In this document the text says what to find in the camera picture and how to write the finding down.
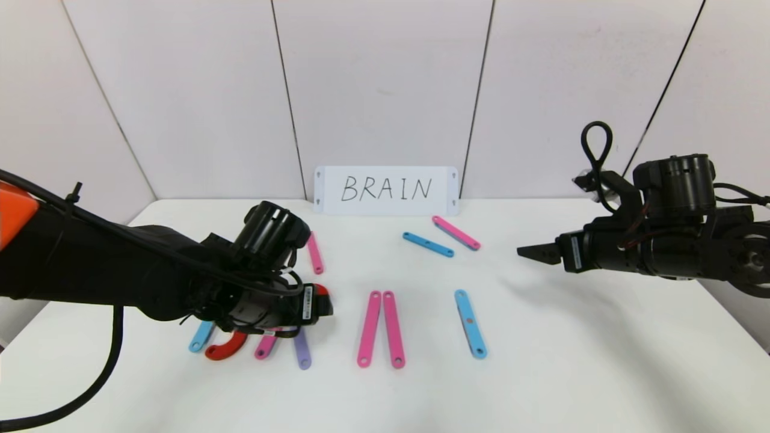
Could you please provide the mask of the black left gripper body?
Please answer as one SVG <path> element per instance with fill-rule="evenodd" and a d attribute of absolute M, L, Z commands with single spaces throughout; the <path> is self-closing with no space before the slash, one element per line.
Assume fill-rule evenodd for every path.
<path fill-rule="evenodd" d="M 277 301 L 278 327 L 303 327 L 318 320 L 316 287 L 313 283 L 296 284 L 300 293 L 281 296 Z"/>

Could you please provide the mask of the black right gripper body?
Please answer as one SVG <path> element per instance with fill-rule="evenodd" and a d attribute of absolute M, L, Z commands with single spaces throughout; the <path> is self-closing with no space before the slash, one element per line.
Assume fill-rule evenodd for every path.
<path fill-rule="evenodd" d="M 640 274 L 638 249 L 620 250 L 626 228 L 619 224 L 586 224 L 582 230 L 558 236 L 558 245 L 568 273 L 585 273 L 592 269 L 608 269 Z"/>

